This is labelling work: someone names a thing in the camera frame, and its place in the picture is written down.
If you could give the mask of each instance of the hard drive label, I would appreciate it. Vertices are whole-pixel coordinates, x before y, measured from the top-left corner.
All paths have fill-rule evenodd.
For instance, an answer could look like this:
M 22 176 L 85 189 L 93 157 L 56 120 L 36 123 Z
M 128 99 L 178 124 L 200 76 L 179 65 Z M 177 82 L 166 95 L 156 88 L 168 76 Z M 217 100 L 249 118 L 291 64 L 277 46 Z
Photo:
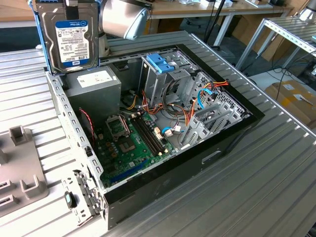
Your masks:
M 61 62 L 65 67 L 83 65 L 89 59 L 89 41 L 84 37 L 88 22 L 58 21 L 55 24 Z

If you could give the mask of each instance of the desk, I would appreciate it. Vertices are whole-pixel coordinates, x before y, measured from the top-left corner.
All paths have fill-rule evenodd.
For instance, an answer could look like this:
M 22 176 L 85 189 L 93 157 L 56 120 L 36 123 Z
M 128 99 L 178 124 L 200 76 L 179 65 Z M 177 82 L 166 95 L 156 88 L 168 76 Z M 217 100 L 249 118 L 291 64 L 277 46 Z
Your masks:
M 284 63 L 283 67 L 285 68 L 293 57 L 297 54 L 299 49 L 303 49 L 304 51 L 311 53 L 313 56 L 316 56 L 316 43 L 312 41 L 312 36 L 316 35 L 316 22 L 313 24 L 307 24 L 297 17 L 277 17 L 277 18 L 269 18 L 263 19 L 261 24 L 259 25 L 257 31 L 253 35 L 252 39 L 250 40 L 247 48 L 243 52 L 242 56 L 240 57 L 236 68 L 240 69 L 248 57 L 252 47 L 258 40 L 260 34 L 262 33 L 264 27 L 270 28 L 272 31 L 267 37 L 266 41 L 262 45 L 261 49 L 258 52 L 262 52 L 265 47 L 268 46 L 269 42 L 271 41 L 274 34 L 278 34 L 285 39 L 291 41 L 295 45 L 297 45 L 296 50 L 290 55 L 287 61 Z
M 226 16 L 223 25 L 218 33 L 214 45 L 220 45 L 223 37 L 235 15 L 251 15 L 251 14 L 268 14 L 268 13 L 282 13 L 281 16 L 286 16 L 293 9 L 292 7 L 275 6 L 269 9 L 256 8 L 243 0 L 233 3 L 232 7 L 223 8 L 220 16 Z M 205 8 L 200 4 L 191 6 L 183 5 L 178 1 L 166 2 L 156 0 L 153 3 L 152 19 L 167 19 L 167 18 L 184 18 L 184 17 L 203 17 L 210 16 L 212 7 Z M 26 27 L 35 26 L 34 17 L 31 9 L 17 9 L 14 7 L 0 6 L 0 28 L 5 27 Z M 151 33 L 156 33 L 158 24 L 153 24 Z
M 110 40 L 114 54 L 183 43 L 265 117 L 231 153 L 113 229 L 111 237 L 304 236 L 316 220 L 316 137 L 194 35 L 172 32 L 139 41 Z M 0 236 L 90 236 L 106 231 L 96 217 L 81 228 L 63 197 L 61 177 L 76 168 L 48 90 L 40 50 L 0 53 L 0 133 L 32 129 L 49 195 L 0 218 Z

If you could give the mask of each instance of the wd hard drive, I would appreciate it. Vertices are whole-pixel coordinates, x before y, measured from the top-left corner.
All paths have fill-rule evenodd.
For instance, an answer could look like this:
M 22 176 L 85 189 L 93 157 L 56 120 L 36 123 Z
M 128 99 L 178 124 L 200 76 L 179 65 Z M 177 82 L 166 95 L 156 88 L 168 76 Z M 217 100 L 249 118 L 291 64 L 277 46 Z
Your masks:
M 52 74 L 98 66 L 98 4 L 93 0 L 36 1 Z

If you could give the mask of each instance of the ram slot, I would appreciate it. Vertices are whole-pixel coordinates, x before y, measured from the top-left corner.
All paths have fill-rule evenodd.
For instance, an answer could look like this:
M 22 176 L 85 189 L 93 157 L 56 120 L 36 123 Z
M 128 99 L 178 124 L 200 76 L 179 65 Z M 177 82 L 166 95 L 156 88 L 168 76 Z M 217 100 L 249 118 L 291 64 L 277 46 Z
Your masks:
M 159 152 L 163 152 L 162 145 L 159 143 L 157 138 L 152 134 L 152 132 L 149 130 L 149 128 L 141 118 L 133 119 L 132 124 L 154 156 L 157 156 Z

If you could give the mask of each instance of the red cable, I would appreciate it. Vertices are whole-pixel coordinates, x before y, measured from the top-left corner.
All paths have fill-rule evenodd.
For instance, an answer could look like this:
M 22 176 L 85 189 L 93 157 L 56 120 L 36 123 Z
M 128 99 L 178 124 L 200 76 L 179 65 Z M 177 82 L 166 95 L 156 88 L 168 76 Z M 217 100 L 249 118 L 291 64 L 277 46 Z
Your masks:
M 89 120 L 90 123 L 90 127 L 91 127 L 91 132 L 92 132 L 92 141 L 94 143 L 94 130 L 93 130 L 93 125 L 92 125 L 92 121 L 90 119 L 90 116 L 83 110 L 83 109 L 79 109 L 81 112 L 84 113 L 84 115 L 87 117 L 87 119 Z

